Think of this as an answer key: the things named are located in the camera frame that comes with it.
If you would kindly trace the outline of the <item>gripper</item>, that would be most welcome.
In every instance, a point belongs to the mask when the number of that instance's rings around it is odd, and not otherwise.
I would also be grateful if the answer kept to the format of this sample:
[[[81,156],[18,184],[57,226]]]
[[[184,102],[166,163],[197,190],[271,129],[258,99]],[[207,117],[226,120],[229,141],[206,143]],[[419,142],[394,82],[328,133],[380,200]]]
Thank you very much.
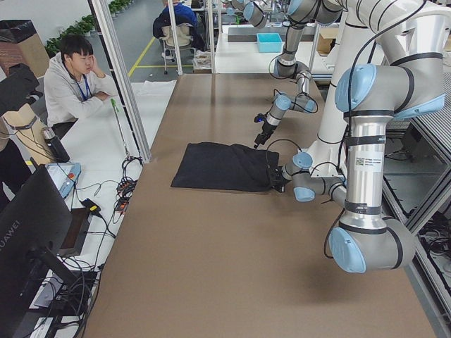
[[[279,167],[279,184],[286,185],[292,181],[292,175],[287,171],[286,167]]]
[[[262,125],[262,134],[258,134],[254,140],[254,148],[258,148],[260,145],[265,145],[269,136],[271,136],[275,131],[275,126],[265,122]]]

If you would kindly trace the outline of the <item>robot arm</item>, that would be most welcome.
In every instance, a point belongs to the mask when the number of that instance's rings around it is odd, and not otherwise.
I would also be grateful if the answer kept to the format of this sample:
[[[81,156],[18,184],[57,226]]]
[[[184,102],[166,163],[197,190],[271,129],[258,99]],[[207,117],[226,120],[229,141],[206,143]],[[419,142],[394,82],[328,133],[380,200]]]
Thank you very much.
[[[412,261],[413,234],[381,210],[386,127],[393,118],[434,113],[444,103],[439,52],[405,56],[389,65],[354,65],[335,91],[335,105],[350,127],[346,177],[314,177],[312,157],[305,152],[283,167],[283,178],[294,183],[298,201],[327,194],[343,207],[327,245],[344,271],[390,270]]]
[[[254,148],[263,145],[274,133],[286,111],[312,114],[318,110],[317,102],[309,95],[311,72],[307,65],[296,60],[299,42],[304,28],[311,21],[329,25],[341,15],[343,7],[334,1],[291,1],[288,6],[289,25],[285,35],[282,53],[276,57],[272,76],[278,79],[292,79],[297,84],[297,93],[290,96],[285,92],[274,92],[271,108],[259,113],[254,122],[262,122],[261,132],[254,140]]]

